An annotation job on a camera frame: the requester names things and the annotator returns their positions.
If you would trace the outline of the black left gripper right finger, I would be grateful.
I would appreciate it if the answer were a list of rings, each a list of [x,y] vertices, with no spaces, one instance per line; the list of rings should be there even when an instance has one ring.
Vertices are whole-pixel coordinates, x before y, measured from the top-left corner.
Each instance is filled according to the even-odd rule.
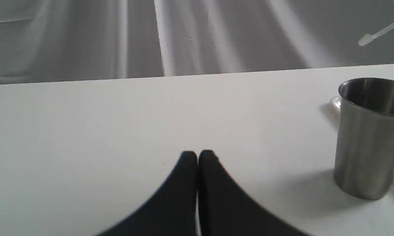
[[[199,155],[202,236],[303,236],[256,203],[227,173],[212,150]]]

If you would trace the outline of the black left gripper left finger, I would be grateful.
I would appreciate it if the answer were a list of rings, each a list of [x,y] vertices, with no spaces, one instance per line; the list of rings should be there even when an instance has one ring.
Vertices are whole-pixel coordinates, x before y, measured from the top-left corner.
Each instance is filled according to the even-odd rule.
[[[195,236],[198,160],[193,151],[180,155],[160,188],[130,216],[102,236]]]

